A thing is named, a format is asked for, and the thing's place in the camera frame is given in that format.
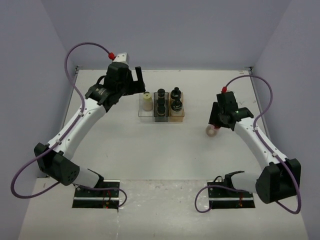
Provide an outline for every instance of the gray wall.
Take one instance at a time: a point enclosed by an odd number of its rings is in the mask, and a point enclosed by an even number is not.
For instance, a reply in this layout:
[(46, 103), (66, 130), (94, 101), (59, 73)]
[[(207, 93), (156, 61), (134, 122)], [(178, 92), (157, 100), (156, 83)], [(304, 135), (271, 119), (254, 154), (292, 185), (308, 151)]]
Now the gray wall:
[[(144, 69), (253, 66), (290, 1), (42, 0), (66, 49), (97, 42)], [(109, 63), (95, 47), (72, 57), (87, 69)]]
[[(254, 67), (274, 91), (265, 116), (270, 137), (302, 165), (302, 216), (311, 240), (320, 239), (319, 9), (319, 0), (292, 0)], [(269, 92), (257, 88), (266, 106)]]
[[(11, 179), (59, 130), (71, 88), (66, 51), (40, 0), (0, 1), (0, 48), (0, 239), (16, 240), (29, 201), (13, 197)], [(31, 194), (37, 174), (35, 164), (17, 190)]]

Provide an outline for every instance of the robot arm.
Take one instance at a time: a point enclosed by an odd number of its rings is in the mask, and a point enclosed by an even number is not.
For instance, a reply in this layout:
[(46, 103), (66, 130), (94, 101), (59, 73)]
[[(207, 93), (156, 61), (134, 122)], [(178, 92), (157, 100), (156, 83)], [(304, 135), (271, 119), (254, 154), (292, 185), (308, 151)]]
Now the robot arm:
[[(266, 204), (296, 195), (293, 182), (278, 161), (280, 157), (293, 173), (297, 183), (300, 183), (301, 165), (296, 159), (288, 159), (263, 134), (261, 129), (254, 128), (253, 114), (246, 108), (238, 108), (233, 92), (217, 94), (217, 102), (213, 103), (209, 124), (218, 128), (230, 128), (247, 144), (257, 159), (261, 174), (236, 171), (225, 175), (225, 187), (257, 193)], [(273, 150), (271, 153), (255, 131), (258, 130), (262, 139)]]
[[(97, 83), (91, 86), (85, 94), (84, 111), (81, 112), (80, 107), (64, 128), (46, 145), (41, 143), (37, 144), (34, 148), (34, 153), (36, 156), (39, 156), (49, 149), (50, 146), (58, 143), (50, 153), (37, 161), (42, 172), (65, 186), (75, 184), (90, 188), (99, 188), (104, 178), (90, 169), (79, 167), (74, 164), (71, 159), (80, 142), (92, 126), (102, 118), (122, 96), (146, 91), (141, 68), (135, 68), (137, 81), (133, 81), (128, 62), (129, 56), (127, 53), (118, 54), (115, 60), (109, 65), (106, 75), (100, 77)], [(67, 132), (67, 129), (78, 116), (80, 116), (80, 119), (73, 126), (72, 130)]]

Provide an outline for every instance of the white floor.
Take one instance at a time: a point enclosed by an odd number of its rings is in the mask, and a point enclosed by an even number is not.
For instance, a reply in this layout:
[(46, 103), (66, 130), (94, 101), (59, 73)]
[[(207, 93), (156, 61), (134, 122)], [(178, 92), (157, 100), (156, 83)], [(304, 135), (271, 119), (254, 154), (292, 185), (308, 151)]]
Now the white floor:
[[(100, 119), (78, 147), (76, 164), (99, 172), (106, 179), (120, 179), (128, 202), (117, 213), (112, 209), (71, 208), (74, 188), (58, 185), (30, 201), (21, 240), (306, 240), (301, 215), (291, 215), (277, 204), (264, 204), (254, 195), (254, 209), (217, 209), (197, 213), (197, 191), (217, 175), (244, 170), (259, 172), (246, 144), (231, 130), (218, 136), (205, 134), (211, 107), (228, 80), (239, 71), (145, 71), (146, 89), (184, 92), (183, 123), (140, 123), (139, 96), (124, 96)], [(81, 70), (76, 85), (83, 94), (100, 70)], [(230, 88), (241, 106), (256, 116), (257, 100), (250, 79), (239, 79)], [(73, 94), (66, 120), (80, 106)], [(34, 192), (54, 181), (39, 178)], [(283, 201), (296, 207), (296, 198)], [(205, 191), (199, 207), (208, 207)]]

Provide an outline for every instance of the white table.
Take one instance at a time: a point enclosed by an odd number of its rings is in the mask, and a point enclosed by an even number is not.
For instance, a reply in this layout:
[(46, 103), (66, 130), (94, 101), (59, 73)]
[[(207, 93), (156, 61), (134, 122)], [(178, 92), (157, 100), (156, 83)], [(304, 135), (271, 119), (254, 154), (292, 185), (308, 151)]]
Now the white table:
[[(86, 93), (101, 70), (81, 70), (76, 85)], [(148, 70), (146, 89), (184, 92), (183, 123), (141, 123), (139, 96), (122, 97), (83, 139), (73, 161), (121, 180), (128, 202), (119, 210), (71, 208), (74, 188), (58, 185), (30, 201), (21, 240), (42, 239), (308, 239), (301, 215), (291, 215), (277, 204), (264, 204), (254, 195), (254, 209), (218, 209), (197, 213), (197, 191), (217, 175), (238, 170), (258, 173), (258, 162), (246, 144), (231, 130), (205, 134), (212, 103), (230, 79), (245, 71)], [(234, 82), (241, 106), (256, 116), (257, 100), (249, 78)], [(73, 94), (66, 120), (80, 106)], [(34, 192), (54, 181), (39, 178)], [(296, 207), (296, 198), (283, 201)], [(199, 198), (208, 207), (208, 192)]]

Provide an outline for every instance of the purple cable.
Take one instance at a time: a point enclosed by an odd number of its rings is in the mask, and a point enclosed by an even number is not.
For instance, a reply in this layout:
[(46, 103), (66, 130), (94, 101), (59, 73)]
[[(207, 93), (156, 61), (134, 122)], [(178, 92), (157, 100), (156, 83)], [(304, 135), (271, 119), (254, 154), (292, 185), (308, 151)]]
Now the purple cable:
[[(273, 91), (272, 91), (272, 88), (270, 86), (270, 84), (265, 80), (263, 79), (262, 77), (260, 76), (256, 76), (256, 75), (251, 75), (251, 74), (247, 74), (247, 75), (241, 75), (241, 76), (237, 76), (235, 77), (234, 79), (230, 80), (225, 86), (228, 87), (233, 81), (237, 80), (237, 79), (240, 79), (240, 78), (246, 78), (246, 77), (250, 77), (250, 78), (256, 78), (256, 79), (260, 79), (261, 81), (263, 81), (269, 88), (269, 91), (270, 91), (270, 101), (268, 103), (268, 105), (266, 106), (266, 108), (254, 119), (253, 121), (253, 129), (256, 128), (257, 126), (257, 121), (259, 118), (262, 117), (262, 115), (264, 115), (270, 108), (271, 106), (271, 103), (273, 101), (273, 98), (274, 98), (274, 94), (273, 94)], [(260, 135), (259, 131), (258, 130), (254, 130), (255, 134), (257, 135), (257, 137), (260, 139), (260, 141), (262, 142), (262, 144), (273, 154), (274, 151), (272, 150), (272, 148), (264, 141), (264, 139), (262, 138), (262, 136)], [(294, 188), (295, 188), (295, 191), (296, 191), (296, 195), (297, 195), (297, 208), (295, 211), (289, 209), (288, 207), (286, 207), (285, 205), (283, 205), (281, 202), (279, 201), (276, 201), (277, 204), (279, 204), (282, 208), (284, 208), (285, 210), (287, 210), (289, 213), (291, 214), (298, 214), (300, 213), (301, 211), (301, 205), (302, 205), (302, 201), (301, 201), (301, 193), (300, 193), (300, 190), (299, 190), (299, 186), (298, 186), (298, 183), (296, 181), (296, 178), (295, 176), (293, 175), (293, 173), (290, 171), (289, 167), (285, 164), (285, 162), (278, 156), (276, 155), (275, 158), (281, 163), (281, 165), (284, 167), (284, 169), (288, 172), (292, 182), (293, 182), (293, 185), (294, 185)], [(228, 188), (228, 187), (222, 187), (222, 186), (218, 186), (218, 185), (211, 185), (211, 186), (206, 186), (204, 188), (202, 188), (198, 194), (196, 195), (195, 197), (195, 201), (194, 201), (194, 205), (195, 205), (195, 209), (199, 212), (199, 213), (207, 213), (210, 211), (211, 207), (205, 211), (200, 211), (198, 208), (197, 208), (197, 199), (198, 199), (198, 196), (199, 194), (205, 190), (205, 189), (208, 189), (208, 188), (223, 188), (223, 189), (227, 189), (227, 190), (230, 190), (230, 191), (234, 191), (234, 192), (237, 192), (239, 190), (236, 190), (236, 189), (232, 189), (232, 188)]]
[[(101, 49), (103, 49), (104, 51), (106, 51), (108, 54), (110, 53), (104, 46), (100, 45), (100, 44), (97, 44), (97, 43), (94, 43), (94, 42), (82, 42), (82, 43), (79, 43), (77, 45), (75, 45), (74, 47), (72, 47), (66, 54), (65, 56), (65, 59), (64, 59), (64, 72), (65, 72), (65, 75), (66, 77), (68, 78), (70, 84), (72, 85), (72, 87), (75, 89), (75, 91), (79, 94), (80, 96), (80, 99), (81, 99), (81, 113), (83, 113), (84, 109), (85, 109), (85, 99), (84, 97), (82, 96), (81, 92), (79, 91), (79, 89), (77, 88), (77, 86), (75, 85), (74, 83), (74, 79), (70, 76), (69, 72), (68, 72), (68, 58), (69, 58), (69, 55), (71, 54), (71, 52), (76, 49), (77, 47), (80, 47), (80, 46), (83, 46), (83, 45), (94, 45), (94, 46), (97, 46)], [(80, 119), (80, 115), (77, 116), (75, 118), (75, 120), (72, 122), (72, 124), (70, 125), (70, 127), (65, 131), (65, 133), (60, 137), (59, 141), (61, 142), (67, 135), (68, 133), (73, 129), (73, 127), (77, 124), (78, 120)], [(40, 155), (34, 157), (33, 159), (31, 159), (30, 161), (28, 161), (25, 165), (23, 165), (17, 172), (16, 174), (13, 176), (12, 178), (12, 181), (11, 181), (11, 185), (10, 185), (10, 190), (11, 190), (11, 193), (19, 198), (19, 199), (31, 199), (31, 198), (34, 198), (34, 197), (37, 197), (37, 196), (40, 196), (41, 194), (44, 194), (46, 193), (47, 191), (49, 191), (50, 189), (54, 188), (55, 186), (57, 186), (59, 184), (59, 182), (56, 182), (54, 183), (53, 185), (51, 185), (50, 187), (46, 188), (45, 190), (43, 191), (40, 191), (36, 194), (33, 194), (33, 195), (20, 195), (19, 193), (16, 192), (15, 190), (15, 184), (16, 184), (16, 181), (19, 177), (19, 175), (23, 172), (23, 170), (25, 170), (30, 164), (34, 163), (35, 161), (37, 161), (38, 159), (46, 156), (49, 152), (51, 152), (56, 146), (58, 146), (58, 143), (55, 143), (52, 147), (50, 147), (48, 150), (46, 150), (45, 152), (41, 153)], [(109, 190), (114, 190), (113, 188), (88, 188), (88, 187), (84, 187), (82, 186), (83, 188), (87, 188), (87, 189), (90, 189), (90, 190), (95, 190), (95, 191), (109, 191)], [(127, 194), (120, 188), (117, 188), (117, 190), (119, 190), (120, 192), (124, 193), (125, 195), (125, 200), (124, 202), (120, 205), (122, 206), (126, 200), (127, 200)]]

